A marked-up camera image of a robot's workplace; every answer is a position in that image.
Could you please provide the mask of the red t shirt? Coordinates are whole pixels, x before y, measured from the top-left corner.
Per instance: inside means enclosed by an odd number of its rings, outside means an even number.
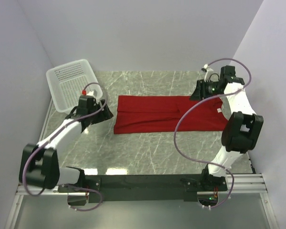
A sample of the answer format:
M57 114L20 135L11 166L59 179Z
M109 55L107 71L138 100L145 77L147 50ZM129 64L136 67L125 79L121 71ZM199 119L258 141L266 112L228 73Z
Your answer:
M178 131L222 131L228 120L221 108L222 100L215 98L191 111L177 127L181 117L197 101L189 96L131 96L118 97L114 134L155 133Z

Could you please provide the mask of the white plastic perforated basket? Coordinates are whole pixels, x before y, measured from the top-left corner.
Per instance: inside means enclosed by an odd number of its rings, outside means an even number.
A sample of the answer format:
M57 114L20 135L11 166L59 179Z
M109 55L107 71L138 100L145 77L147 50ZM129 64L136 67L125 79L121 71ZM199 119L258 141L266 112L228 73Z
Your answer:
M102 98L103 92L98 80L86 59L59 65L46 72L55 109L68 114L78 105L82 90L97 91L96 99Z

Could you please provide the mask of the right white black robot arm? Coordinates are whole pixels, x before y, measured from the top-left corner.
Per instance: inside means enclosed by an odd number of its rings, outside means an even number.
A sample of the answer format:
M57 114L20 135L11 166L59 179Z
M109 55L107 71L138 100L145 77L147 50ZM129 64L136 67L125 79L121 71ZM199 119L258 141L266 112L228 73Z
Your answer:
M202 170L197 182L199 191L227 190L225 176L231 165L247 151L254 149L260 135L264 119L252 109L245 92L243 78L237 77L235 67L226 65L212 81L213 69L205 65L204 79L198 80L191 100L203 100L218 94L226 94L231 116L222 131L222 146L212 160Z

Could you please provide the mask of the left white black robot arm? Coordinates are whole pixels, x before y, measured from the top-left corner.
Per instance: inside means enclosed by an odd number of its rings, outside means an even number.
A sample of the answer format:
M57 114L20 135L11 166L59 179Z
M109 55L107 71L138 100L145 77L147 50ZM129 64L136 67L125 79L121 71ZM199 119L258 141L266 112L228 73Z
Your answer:
M36 144L27 144L22 152L19 181L26 192L29 186L42 190L56 186L70 186L79 192L88 188L83 169L59 166L58 154L94 124L113 118L107 99L97 100L91 95L82 95L78 105L73 107L62 124L47 138Z

